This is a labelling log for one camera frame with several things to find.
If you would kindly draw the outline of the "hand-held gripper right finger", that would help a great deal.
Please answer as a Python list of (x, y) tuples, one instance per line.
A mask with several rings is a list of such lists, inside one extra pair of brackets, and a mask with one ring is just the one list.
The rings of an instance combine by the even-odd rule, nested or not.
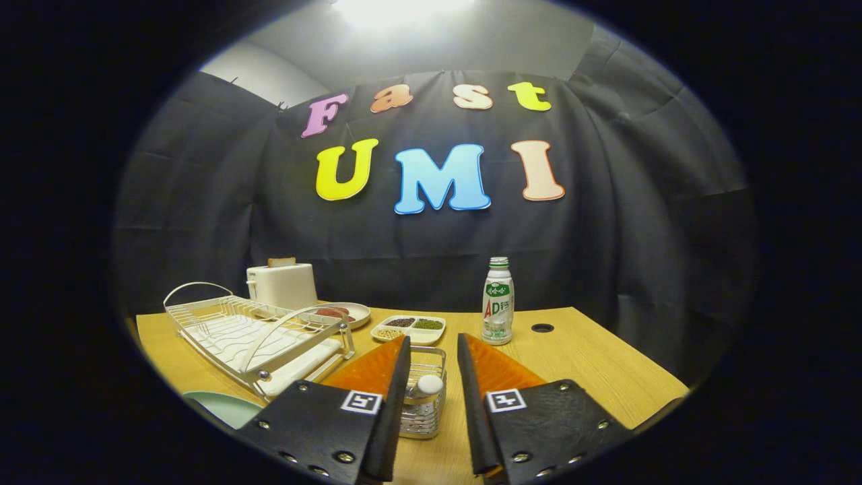
[(486, 484), (563, 484), (631, 439), (631, 430), (570, 379), (546, 381), (461, 333), (457, 359), (473, 473)]

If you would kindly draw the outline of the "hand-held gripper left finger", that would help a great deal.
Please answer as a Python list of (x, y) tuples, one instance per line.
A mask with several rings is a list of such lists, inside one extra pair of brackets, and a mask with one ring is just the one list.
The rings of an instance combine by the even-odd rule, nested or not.
[(299, 380), (237, 430), (290, 484), (391, 482), (411, 365), (404, 335), (330, 375)]

